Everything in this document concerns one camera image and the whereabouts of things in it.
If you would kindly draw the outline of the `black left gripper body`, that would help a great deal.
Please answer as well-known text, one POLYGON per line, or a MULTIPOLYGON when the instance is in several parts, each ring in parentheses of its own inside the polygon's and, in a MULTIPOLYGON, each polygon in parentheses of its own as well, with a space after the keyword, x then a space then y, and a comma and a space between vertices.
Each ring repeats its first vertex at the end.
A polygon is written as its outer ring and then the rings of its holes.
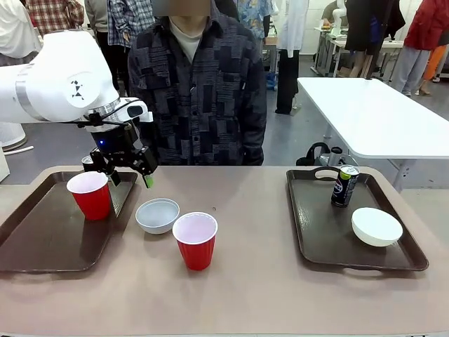
POLYGON ((138 133, 130 122, 117 125, 107 125, 106 131, 92 132, 95 147, 89 152, 102 154, 130 154, 142 149, 138 133))

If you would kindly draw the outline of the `red plastic cup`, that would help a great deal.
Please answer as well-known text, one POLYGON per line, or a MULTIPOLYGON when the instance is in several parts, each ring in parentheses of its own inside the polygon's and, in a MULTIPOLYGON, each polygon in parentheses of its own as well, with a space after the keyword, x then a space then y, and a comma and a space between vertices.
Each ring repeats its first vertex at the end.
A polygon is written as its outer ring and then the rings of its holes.
POLYGON ((185 265, 190 270, 205 270, 211 263, 218 223, 204 212, 191 212, 180 216, 172 233, 185 265))
POLYGON ((108 177, 94 171, 80 173, 67 182, 86 220, 105 219, 111 211, 108 177))

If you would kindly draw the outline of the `white bowl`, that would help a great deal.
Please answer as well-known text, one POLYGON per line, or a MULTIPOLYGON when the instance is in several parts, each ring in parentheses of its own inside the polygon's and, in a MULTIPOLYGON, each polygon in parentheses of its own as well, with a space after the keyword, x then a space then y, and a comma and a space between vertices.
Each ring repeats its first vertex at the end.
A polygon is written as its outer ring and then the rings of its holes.
POLYGON ((386 247, 403 235, 400 222, 389 213, 370 207, 356 209, 351 216, 354 234, 365 244, 386 247))
POLYGON ((172 230, 180 214, 179 205, 166 198, 149 200, 135 212, 137 224, 148 234, 164 234, 172 230))

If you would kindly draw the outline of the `person's left forearm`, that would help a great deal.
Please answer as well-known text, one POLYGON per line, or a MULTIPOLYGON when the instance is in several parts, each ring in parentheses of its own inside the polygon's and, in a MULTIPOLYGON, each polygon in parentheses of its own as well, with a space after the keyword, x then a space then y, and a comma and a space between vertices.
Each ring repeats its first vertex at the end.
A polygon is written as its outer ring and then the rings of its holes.
POLYGON ((267 107, 265 104, 254 105, 241 115, 243 164, 259 166, 264 161, 262 149, 267 125, 267 107))

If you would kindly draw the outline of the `bystander in blue plaid shirt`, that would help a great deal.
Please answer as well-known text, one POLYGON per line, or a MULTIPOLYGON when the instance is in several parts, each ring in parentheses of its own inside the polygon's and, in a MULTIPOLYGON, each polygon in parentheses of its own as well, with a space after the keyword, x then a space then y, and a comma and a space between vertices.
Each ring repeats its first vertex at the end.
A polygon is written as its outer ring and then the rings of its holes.
POLYGON ((107 0, 108 44, 120 50, 119 69, 130 95, 128 54, 133 40, 154 23, 152 0, 107 0))

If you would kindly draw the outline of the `bystander in grey top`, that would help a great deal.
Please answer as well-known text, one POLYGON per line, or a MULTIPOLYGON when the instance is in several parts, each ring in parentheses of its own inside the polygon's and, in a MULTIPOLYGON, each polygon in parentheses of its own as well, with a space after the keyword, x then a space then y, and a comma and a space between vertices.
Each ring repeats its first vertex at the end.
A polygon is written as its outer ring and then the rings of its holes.
POLYGON ((107 0, 84 0, 84 4, 91 29, 94 31, 95 38, 111 69, 109 46, 107 43, 107 0))

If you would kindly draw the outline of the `bystander in white top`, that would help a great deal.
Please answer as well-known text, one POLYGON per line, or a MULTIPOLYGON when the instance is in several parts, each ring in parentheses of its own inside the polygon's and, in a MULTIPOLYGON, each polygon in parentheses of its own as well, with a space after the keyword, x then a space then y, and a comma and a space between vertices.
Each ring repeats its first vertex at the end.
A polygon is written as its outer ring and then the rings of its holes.
POLYGON ((30 63, 41 50, 27 9, 20 0, 0 0, 0 67, 30 63))

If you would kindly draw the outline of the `black bag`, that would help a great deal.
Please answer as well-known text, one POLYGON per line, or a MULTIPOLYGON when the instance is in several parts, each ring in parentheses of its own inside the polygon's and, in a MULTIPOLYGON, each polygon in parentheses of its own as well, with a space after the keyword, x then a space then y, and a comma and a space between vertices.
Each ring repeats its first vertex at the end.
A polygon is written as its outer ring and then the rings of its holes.
POLYGON ((326 143, 314 143, 304 157, 296 161, 296 166, 358 166, 349 154, 344 154, 341 147, 329 147, 326 143))

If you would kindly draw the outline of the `bystander in floral shirt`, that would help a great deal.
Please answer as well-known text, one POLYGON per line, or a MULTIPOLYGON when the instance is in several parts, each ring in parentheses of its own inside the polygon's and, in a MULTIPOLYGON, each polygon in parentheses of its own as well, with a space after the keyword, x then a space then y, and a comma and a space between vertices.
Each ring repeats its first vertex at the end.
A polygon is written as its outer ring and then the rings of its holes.
POLYGON ((239 20, 255 37, 256 48, 261 60, 269 21, 273 11, 272 0, 235 0, 239 20))

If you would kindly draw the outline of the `background work table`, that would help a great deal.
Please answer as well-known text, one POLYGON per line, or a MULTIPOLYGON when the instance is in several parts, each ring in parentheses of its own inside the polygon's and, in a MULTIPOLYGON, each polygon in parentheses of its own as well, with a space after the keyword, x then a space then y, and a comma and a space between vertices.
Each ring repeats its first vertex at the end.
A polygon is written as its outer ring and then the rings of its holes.
MULTIPOLYGON (((334 35, 329 29, 314 28, 319 32, 319 44, 314 54, 314 64, 311 71, 319 77, 343 77, 350 73, 352 67, 352 54, 346 46, 346 29, 344 34, 334 35)), ((379 59, 375 65, 373 74, 379 79, 387 75, 391 80, 392 72, 396 66, 397 57, 403 48, 403 42, 386 39, 380 50, 379 59)))

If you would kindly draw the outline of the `white folding table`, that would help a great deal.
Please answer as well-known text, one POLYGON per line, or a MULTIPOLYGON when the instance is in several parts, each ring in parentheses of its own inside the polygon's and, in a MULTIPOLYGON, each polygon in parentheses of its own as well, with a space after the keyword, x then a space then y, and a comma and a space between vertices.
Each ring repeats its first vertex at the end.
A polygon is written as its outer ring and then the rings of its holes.
POLYGON ((418 159, 449 159, 449 121, 387 84, 328 77, 297 82, 327 122, 325 140, 336 132, 357 157, 401 160, 397 191, 418 159))

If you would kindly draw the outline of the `bystander in black coat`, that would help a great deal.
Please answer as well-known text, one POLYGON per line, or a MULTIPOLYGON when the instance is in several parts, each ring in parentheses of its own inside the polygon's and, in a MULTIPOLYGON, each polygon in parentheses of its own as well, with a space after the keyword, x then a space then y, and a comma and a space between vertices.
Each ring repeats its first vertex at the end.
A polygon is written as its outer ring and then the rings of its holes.
POLYGON ((349 76, 357 77, 366 58, 386 37, 394 38, 405 25, 400 0, 346 0, 348 32, 345 49, 354 59, 349 76))

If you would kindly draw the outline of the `bystander in orange trousers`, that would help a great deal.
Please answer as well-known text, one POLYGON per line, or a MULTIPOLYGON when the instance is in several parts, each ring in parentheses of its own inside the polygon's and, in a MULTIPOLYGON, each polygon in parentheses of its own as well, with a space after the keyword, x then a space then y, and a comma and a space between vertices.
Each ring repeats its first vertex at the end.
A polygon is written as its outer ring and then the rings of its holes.
POLYGON ((418 88, 419 95, 430 95, 430 91, 428 89, 429 82, 434 78, 437 67, 444 56, 446 47, 446 45, 437 46, 430 53, 427 66, 422 77, 422 82, 418 88))

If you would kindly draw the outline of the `bystander in red jacket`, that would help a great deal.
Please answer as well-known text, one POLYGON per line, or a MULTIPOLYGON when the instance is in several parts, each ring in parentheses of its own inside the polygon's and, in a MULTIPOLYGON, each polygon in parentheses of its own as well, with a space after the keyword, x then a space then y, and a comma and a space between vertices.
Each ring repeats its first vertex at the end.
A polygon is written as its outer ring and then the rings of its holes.
POLYGON ((449 0, 422 0, 409 27, 394 69, 391 87, 411 97, 432 50, 449 30, 449 0))

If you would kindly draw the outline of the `white round pedestal base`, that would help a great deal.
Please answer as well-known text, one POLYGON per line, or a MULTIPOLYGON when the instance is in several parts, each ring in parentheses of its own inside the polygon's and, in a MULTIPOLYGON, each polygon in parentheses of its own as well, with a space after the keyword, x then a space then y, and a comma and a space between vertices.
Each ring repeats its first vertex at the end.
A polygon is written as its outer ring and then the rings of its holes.
POLYGON ((23 146, 27 136, 21 124, 0 122, 0 146, 4 152, 23 146))

